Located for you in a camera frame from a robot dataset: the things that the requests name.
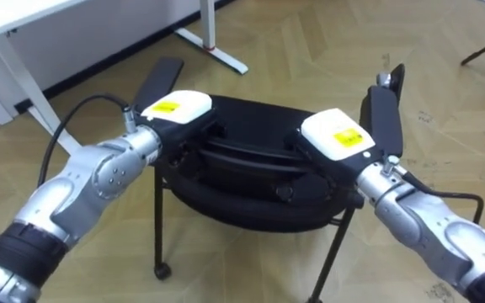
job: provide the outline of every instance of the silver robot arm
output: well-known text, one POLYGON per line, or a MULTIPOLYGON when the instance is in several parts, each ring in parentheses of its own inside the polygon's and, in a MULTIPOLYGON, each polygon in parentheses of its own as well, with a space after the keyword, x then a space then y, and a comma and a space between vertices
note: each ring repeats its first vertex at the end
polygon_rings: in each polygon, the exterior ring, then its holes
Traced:
POLYGON ((145 167, 177 153, 181 144, 214 124, 215 114, 208 95, 178 91, 137 118, 137 127, 125 119, 124 135, 76 150, 0 235, 0 303, 36 302, 60 261, 106 207, 145 167))
POLYGON ((485 303, 485 230, 417 188, 399 159, 340 109, 307 118, 291 144, 338 186, 356 187, 376 216, 428 268, 471 303, 485 303))
POLYGON ((407 171, 391 158, 365 168, 357 189, 391 234, 437 277, 471 302, 485 302, 485 229, 406 182, 407 171))

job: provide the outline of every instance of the metal bolt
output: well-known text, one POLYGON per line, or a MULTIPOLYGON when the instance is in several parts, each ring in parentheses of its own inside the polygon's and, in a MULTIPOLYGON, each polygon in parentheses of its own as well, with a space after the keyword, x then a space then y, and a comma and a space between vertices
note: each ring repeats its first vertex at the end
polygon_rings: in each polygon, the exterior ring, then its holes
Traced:
POLYGON ((382 173, 385 176, 390 176, 392 169, 400 163, 400 159, 396 156, 388 156, 385 160, 385 165, 383 165, 382 173))
POLYGON ((377 74, 376 82, 378 86, 382 88, 390 88, 391 81, 392 81, 391 74, 387 72, 380 72, 379 74, 377 74))

